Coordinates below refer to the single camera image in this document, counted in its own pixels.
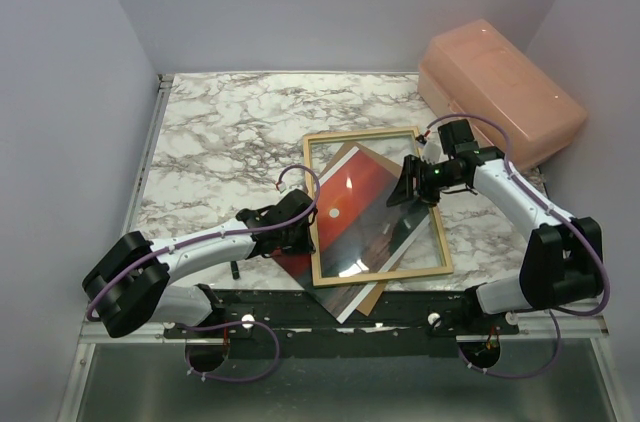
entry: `marble surface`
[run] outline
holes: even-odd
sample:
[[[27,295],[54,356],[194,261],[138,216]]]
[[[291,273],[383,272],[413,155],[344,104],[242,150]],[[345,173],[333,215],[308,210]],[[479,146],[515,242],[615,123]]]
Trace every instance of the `marble surface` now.
[[[305,134],[424,127],[435,117],[416,88],[416,75],[176,76],[138,229],[150,237],[177,236],[222,223],[242,208],[276,202],[280,194],[273,182],[283,167],[302,162]],[[289,186],[303,183],[302,174],[293,171],[286,180]],[[534,182],[539,185],[541,180],[537,177]],[[439,207],[454,273],[394,281],[389,289],[460,290],[518,272],[525,241],[488,199],[472,194],[443,196]],[[427,234],[421,245],[433,246],[432,240],[433,235]],[[427,266],[420,265],[419,252],[409,249],[403,267]],[[239,266],[238,281],[223,264],[187,277],[180,285],[300,288],[270,259],[241,261]]]

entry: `gray floor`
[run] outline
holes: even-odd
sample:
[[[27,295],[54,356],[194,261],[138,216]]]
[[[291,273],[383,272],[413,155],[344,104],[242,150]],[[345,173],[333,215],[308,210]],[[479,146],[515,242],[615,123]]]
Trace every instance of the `gray floor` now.
[[[506,342],[503,351],[497,367],[514,372],[551,353],[548,341]],[[187,377],[182,353],[178,346],[97,347],[80,420],[613,420],[586,340],[567,342],[552,372],[524,381],[484,377],[449,359],[290,359],[269,379],[237,386]],[[259,363],[266,362],[227,369],[242,375]]]

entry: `white marble table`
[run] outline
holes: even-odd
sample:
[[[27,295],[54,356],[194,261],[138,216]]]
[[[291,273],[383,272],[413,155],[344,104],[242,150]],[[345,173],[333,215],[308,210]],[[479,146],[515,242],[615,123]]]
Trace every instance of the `white marble table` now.
[[[217,225],[245,207],[276,202],[280,170],[302,162],[302,136],[320,131],[418,125],[434,119],[416,75],[189,74],[174,80],[137,228],[169,237]],[[292,179],[302,183],[302,176]],[[454,273],[396,281],[391,290],[461,290],[514,275],[524,239],[483,196],[440,204]],[[300,289],[270,259],[227,264],[181,281],[224,289]]]

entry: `plastic storage box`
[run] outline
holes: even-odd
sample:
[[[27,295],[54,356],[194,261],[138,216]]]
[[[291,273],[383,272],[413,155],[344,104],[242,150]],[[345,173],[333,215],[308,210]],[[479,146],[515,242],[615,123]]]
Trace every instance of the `plastic storage box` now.
[[[485,20],[431,40],[420,63],[418,92],[437,116],[467,112],[503,127],[521,170],[569,145],[587,118],[584,108]],[[470,122],[481,143],[505,149],[498,131]]]

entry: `metal frame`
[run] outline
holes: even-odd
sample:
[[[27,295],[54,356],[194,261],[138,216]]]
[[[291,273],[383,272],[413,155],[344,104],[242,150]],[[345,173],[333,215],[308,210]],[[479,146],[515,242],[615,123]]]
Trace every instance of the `metal frame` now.
[[[153,158],[153,152],[160,134],[162,119],[171,91],[173,75],[160,76],[160,87],[156,105],[153,113],[152,123],[149,128],[145,150],[142,153],[138,175],[136,177],[136,185],[132,190],[131,200],[127,215],[123,223],[122,233],[130,231],[135,225],[136,216],[142,201],[142,195],[147,182],[149,164]],[[580,308],[584,310],[587,306],[593,307],[592,302],[584,302],[575,305],[572,308]],[[608,331],[603,317],[598,317],[596,326],[594,326],[594,318],[579,317],[573,318],[572,327],[566,324],[568,318],[560,318],[563,337],[573,338],[589,338],[593,346],[596,361],[599,365],[600,372],[605,385],[605,391],[609,397],[609,403],[616,420],[620,422],[633,422],[634,417],[626,398],[626,394],[619,380],[613,355],[611,353],[610,343],[608,340]],[[521,316],[522,331],[517,336],[509,338],[530,340],[555,338],[555,332],[550,330],[548,317],[544,314],[529,314],[526,317]],[[76,421],[80,415],[81,403],[88,377],[91,371],[91,364],[95,353],[96,344],[119,343],[119,344],[166,344],[168,342],[163,337],[165,326],[162,324],[146,324],[134,334],[122,339],[114,340],[110,338],[103,326],[99,324],[85,323],[82,326],[78,340],[76,354],[67,382],[67,387],[62,400],[60,411],[58,413],[58,422]],[[186,341],[181,340],[179,343],[184,344]],[[189,340],[189,343],[205,343],[218,344],[220,339],[200,339]]]
[[[321,134],[305,135],[303,138],[304,163],[307,167],[313,168],[313,149],[312,145],[317,142],[321,143],[340,143],[340,142],[358,142],[362,140],[382,139],[387,137],[410,136],[415,139],[420,135],[417,127],[400,127],[392,129],[370,129],[357,130],[351,132],[326,132]],[[418,154],[417,147],[414,142],[414,152]],[[315,193],[315,185],[309,174],[305,175],[307,190],[311,196]],[[442,217],[437,207],[429,209],[431,222],[433,223],[434,233],[438,239],[438,247],[440,249],[440,257],[443,264],[440,267],[430,267],[425,269],[411,270],[390,270],[387,272],[376,272],[372,274],[359,274],[351,277],[323,277],[322,264],[320,263],[320,253],[316,251],[311,254],[311,272],[313,276],[313,285],[315,287],[327,287],[346,284],[358,284],[367,282],[381,282],[398,279],[409,279],[415,277],[426,277],[432,275],[446,275],[453,273],[453,263],[451,261],[451,253],[449,252],[449,243],[447,242],[446,233],[442,224]],[[318,241],[318,224],[310,227],[311,239],[316,247],[319,247]]]

